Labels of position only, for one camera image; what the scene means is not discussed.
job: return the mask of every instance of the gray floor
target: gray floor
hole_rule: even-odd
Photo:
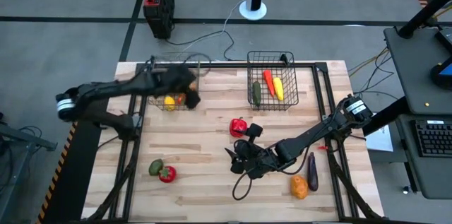
[[[176,0],[177,18],[226,18],[239,0]],[[407,20],[420,5],[417,0],[264,0],[266,18],[313,20]],[[0,16],[130,17],[135,0],[0,0]],[[237,12],[233,18],[240,18]],[[0,111],[12,127],[39,126],[44,137],[59,142],[53,153],[39,152],[32,175],[21,190],[16,218],[35,220],[56,167],[69,125],[57,119],[54,96],[88,81],[108,81],[114,74],[127,31],[114,23],[0,23]],[[178,25],[172,41],[183,42],[220,30],[221,25]],[[384,47],[383,28],[352,26],[229,25],[235,45],[227,53],[246,59],[251,50],[284,50],[299,60],[343,59],[352,67]],[[223,60],[226,35],[196,43],[190,51]],[[153,38],[145,24],[136,26],[128,61],[181,48]],[[395,71],[392,61],[383,66]],[[352,78],[354,90],[368,79],[373,65]],[[378,72],[373,82],[383,78]],[[374,90],[401,97],[396,75]],[[365,93],[373,111],[391,104],[385,95]],[[452,201],[428,201],[403,195],[407,184],[403,167],[374,163],[374,173],[386,215],[398,220],[450,223]]]

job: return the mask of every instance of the battery pack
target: battery pack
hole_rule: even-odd
[[[155,38],[171,37],[174,0],[144,0],[143,13]]]

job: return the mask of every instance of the butcher block tabletop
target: butcher block tabletop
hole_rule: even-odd
[[[334,100],[339,102],[352,92],[344,61],[326,61]],[[125,80],[135,74],[135,62],[118,64],[116,79]],[[129,221],[139,222],[281,222],[337,220],[331,174],[323,139],[309,150],[316,156],[319,190],[309,191],[304,200],[290,194],[290,176],[270,172],[255,179],[249,195],[232,198],[232,188],[239,175],[230,172],[231,159],[225,147],[233,149],[236,138],[230,136],[233,118],[243,117],[250,125],[263,127],[255,143],[267,147],[280,139],[295,137],[320,122],[314,80],[310,68],[296,69],[299,103],[287,111],[253,111],[247,100],[246,69],[211,69],[200,78],[201,102],[194,111],[162,111],[146,107]],[[322,73],[319,74],[326,109]],[[130,96],[112,98],[107,111],[127,112]],[[136,110],[141,101],[136,103]],[[362,136],[361,130],[354,135]],[[100,143],[116,136],[113,129],[102,132]],[[99,149],[83,209],[88,217],[103,202],[114,185],[121,141],[114,140]],[[364,200],[383,215],[366,142],[349,137],[345,141],[352,182]],[[162,158],[177,169],[173,183],[165,184],[148,173],[149,164]],[[287,171],[295,171],[302,158]],[[307,165],[300,172],[307,176]],[[236,191],[245,193],[249,184],[245,177]],[[124,200],[125,189],[120,195]],[[341,187],[346,215],[350,215],[347,194]]]

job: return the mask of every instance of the black keyboard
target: black keyboard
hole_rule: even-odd
[[[411,121],[421,157],[452,158],[452,122],[428,124],[427,121]]]

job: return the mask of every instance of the wire basket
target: wire basket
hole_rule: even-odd
[[[210,69],[202,69],[200,64],[201,62],[209,61],[211,62],[210,58],[204,54],[195,53],[195,52],[185,52],[183,54],[177,53],[169,53],[159,56],[154,56],[154,72],[165,72],[167,70],[168,66],[171,65],[177,65],[177,64],[184,64],[186,65],[189,70],[195,75],[196,80],[196,91],[199,91],[199,77],[206,75]],[[175,104],[174,105],[166,105],[165,104],[165,98],[171,97]],[[179,101],[179,97],[181,97],[181,94],[179,93],[171,93],[167,94],[165,96],[160,96],[157,98],[149,97],[148,98],[148,104],[154,105],[158,107],[162,111],[183,111],[183,110],[190,110],[186,107],[184,104],[184,98]]]
[[[295,75],[294,55],[291,52],[263,52],[248,53],[248,102],[253,110],[285,111],[298,104],[297,77]],[[270,94],[263,72],[269,70],[272,78],[280,78],[284,99],[279,100]],[[261,103],[257,105],[253,100],[253,83],[261,86]]]

